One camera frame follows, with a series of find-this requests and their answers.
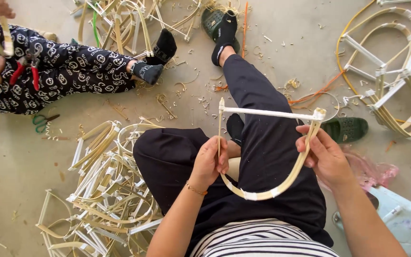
black pants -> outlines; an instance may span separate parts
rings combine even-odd
[[[134,88],[126,66],[134,58],[83,45],[57,44],[36,31],[9,25],[14,56],[6,59],[1,73],[0,112],[35,114],[46,105],[74,93],[119,93]],[[4,36],[0,26],[0,43]],[[34,89],[31,67],[15,85],[9,85],[17,61],[30,47],[41,50],[38,57],[39,91]]]
[[[223,67],[226,82],[239,108],[291,112],[287,99],[253,65],[238,55]],[[247,114],[243,130],[238,188],[264,192],[281,184],[299,155],[295,119]],[[208,140],[201,129],[163,128],[146,131],[136,142],[134,158],[153,197],[167,213],[189,179],[198,150]],[[312,169],[303,167],[293,185],[264,201],[233,194],[219,176],[196,219],[188,247],[190,254],[206,234],[223,225],[249,219],[276,218],[295,225],[313,240],[333,245],[323,230],[326,203]]]

green-handled scissors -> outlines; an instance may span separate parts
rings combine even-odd
[[[36,132],[43,133],[47,128],[47,122],[52,121],[60,117],[60,114],[51,116],[50,118],[45,117],[44,115],[36,115],[33,118],[33,124],[36,125]]]

green slipper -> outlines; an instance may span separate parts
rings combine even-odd
[[[218,38],[218,28],[219,25],[223,22],[224,13],[220,10],[210,11],[209,9],[205,9],[202,13],[201,23],[202,27],[204,28],[205,32],[213,41],[216,43],[216,39]],[[232,48],[238,54],[240,52],[240,44],[237,38],[234,38],[232,42]]]
[[[323,122],[321,128],[336,143],[351,143],[363,138],[369,130],[369,125],[362,118],[332,118]]]

green wire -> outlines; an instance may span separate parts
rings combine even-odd
[[[99,45],[99,38],[98,38],[98,29],[96,28],[96,11],[93,12],[93,31],[94,31],[94,38],[96,39],[96,44],[98,47]]]

red pliers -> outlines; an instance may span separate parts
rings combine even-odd
[[[12,77],[10,77],[9,84],[10,85],[15,85],[17,82],[17,79],[20,77],[20,75],[23,73],[25,70],[26,66],[28,66],[28,63],[31,62],[31,71],[33,73],[33,84],[34,84],[34,89],[36,91],[39,91],[39,70],[38,66],[41,60],[38,58],[38,56],[41,54],[41,50],[36,51],[34,49],[34,46],[31,45],[30,49],[28,50],[28,53],[26,56],[21,57],[17,61],[17,70],[12,74]]]

